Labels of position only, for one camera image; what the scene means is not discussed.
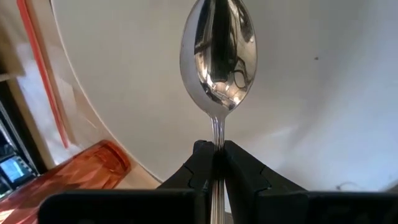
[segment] spoon neck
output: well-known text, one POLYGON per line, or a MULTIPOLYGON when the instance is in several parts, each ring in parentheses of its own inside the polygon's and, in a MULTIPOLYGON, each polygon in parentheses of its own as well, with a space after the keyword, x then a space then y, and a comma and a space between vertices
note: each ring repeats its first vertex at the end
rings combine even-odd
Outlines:
POLYGON ((224 124, 225 119, 211 118, 213 127, 213 143, 216 146, 215 150, 219 151, 224 147, 224 124))

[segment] red stripe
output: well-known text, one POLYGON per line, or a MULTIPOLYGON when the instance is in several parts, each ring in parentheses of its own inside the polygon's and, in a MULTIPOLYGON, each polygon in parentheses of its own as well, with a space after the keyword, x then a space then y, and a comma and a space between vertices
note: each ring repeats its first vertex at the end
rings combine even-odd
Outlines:
POLYGON ((64 129, 61 115, 58 112, 55 97, 53 95, 50 80, 49 80, 49 77, 47 74, 47 69, 44 64, 43 55, 40 50, 39 42, 37 41, 37 38, 36 38, 32 20, 30 19, 29 11, 28 11, 28 8, 26 5, 26 0, 17 0, 17 5, 19 8, 21 17, 22 17, 22 21, 25 26, 25 30, 27 32, 27 36, 29 38, 30 46, 32 47, 32 51, 33 51, 33 55, 34 55, 34 58, 37 63, 37 67, 39 68, 40 76, 42 77, 45 92, 47 94, 47 97, 49 98, 50 107, 51 107, 51 110, 52 110, 52 113, 53 113, 54 119, 55 119, 55 124, 57 125, 58 132, 61 135, 61 140, 62 140, 63 146, 65 148, 67 148, 68 147, 67 133, 64 129))

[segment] spoon handle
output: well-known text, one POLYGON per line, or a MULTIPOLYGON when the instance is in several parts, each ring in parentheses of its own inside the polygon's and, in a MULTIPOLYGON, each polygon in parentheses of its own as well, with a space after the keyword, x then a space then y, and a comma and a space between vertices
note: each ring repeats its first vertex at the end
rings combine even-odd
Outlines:
MULTIPOLYGON (((211 119, 216 153, 224 149, 224 121, 225 119, 211 119)), ((220 175, 213 182, 210 216, 210 224, 225 224, 224 177, 220 175)))

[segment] white curved surface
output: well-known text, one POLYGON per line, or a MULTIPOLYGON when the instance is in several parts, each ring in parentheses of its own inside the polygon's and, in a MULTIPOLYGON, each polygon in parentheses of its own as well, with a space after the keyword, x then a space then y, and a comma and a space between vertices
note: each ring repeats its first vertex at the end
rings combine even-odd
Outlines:
MULTIPOLYGON (((185 91, 178 64, 194 2, 52 1, 92 106, 163 180, 195 140, 211 139, 210 119, 185 91)), ((227 118, 226 139, 308 189, 382 190, 398 180, 398 2, 244 2, 259 66, 227 118)))

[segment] spoon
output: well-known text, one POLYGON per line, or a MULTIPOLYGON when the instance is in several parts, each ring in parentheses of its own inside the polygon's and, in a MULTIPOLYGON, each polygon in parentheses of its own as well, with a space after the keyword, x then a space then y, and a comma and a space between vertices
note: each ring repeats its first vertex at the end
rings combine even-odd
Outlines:
MULTIPOLYGON (((185 88, 213 125, 216 152, 224 121, 246 97, 257 68, 254 28, 240 0, 198 0, 185 24, 180 70, 185 88)), ((213 183, 211 222, 224 224, 224 178, 213 183)))

